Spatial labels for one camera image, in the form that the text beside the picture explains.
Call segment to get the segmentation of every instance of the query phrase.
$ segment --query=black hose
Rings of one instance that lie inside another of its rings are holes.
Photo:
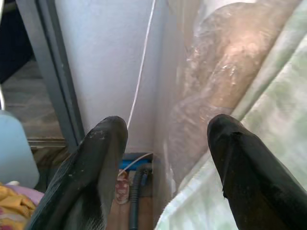
[[[129,230],[138,230],[139,196],[141,190],[141,181],[144,173],[148,173],[151,170],[151,164],[143,164],[136,170],[130,193]]]

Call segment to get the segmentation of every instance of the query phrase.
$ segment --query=pink fabric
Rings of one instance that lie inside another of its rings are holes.
[[[1,230],[13,230],[13,228],[11,226],[1,226]]]
[[[17,192],[18,194],[22,194],[27,196],[28,198],[30,198],[30,200],[32,200],[32,202],[37,206],[38,203],[40,202],[40,200],[43,198],[44,194],[31,189],[31,188],[25,188],[25,187],[20,187],[20,186],[15,186],[15,185],[5,185],[6,187],[14,190],[15,192]]]

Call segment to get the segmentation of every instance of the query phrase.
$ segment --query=floor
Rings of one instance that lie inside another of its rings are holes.
[[[35,190],[44,193],[59,166],[69,157],[67,147],[32,149],[39,171],[39,181]]]
[[[6,110],[22,122],[28,139],[64,140],[36,61],[8,78],[2,90]]]
[[[129,229],[130,203],[119,205],[113,201],[111,212],[107,219],[106,230]],[[153,200],[151,197],[140,197],[139,204],[139,230],[152,230],[153,228]]]

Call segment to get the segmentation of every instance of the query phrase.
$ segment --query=light green fabric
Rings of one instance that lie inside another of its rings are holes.
[[[287,23],[233,117],[307,189],[307,0]],[[157,230],[237,230],[209,152],[180,188]]]

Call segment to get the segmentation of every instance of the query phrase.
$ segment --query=blue object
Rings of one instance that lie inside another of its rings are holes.
[[[34,188],[39,174],[22,124],[7,111],[0,110],[0,182],[18,181]]]
[[[121,166],[119,167],[120,169],[124,169],[126,168],[129,164],[131,164],[133,161],[122,161],[121,163]],[[127,171],[130,171],[130,170],[136,170],[140,165],[142,164],[147,164],[147,163],[150,163],[150,160],[139,160],[138,162],[135,162],[130,168],[127,169]]]

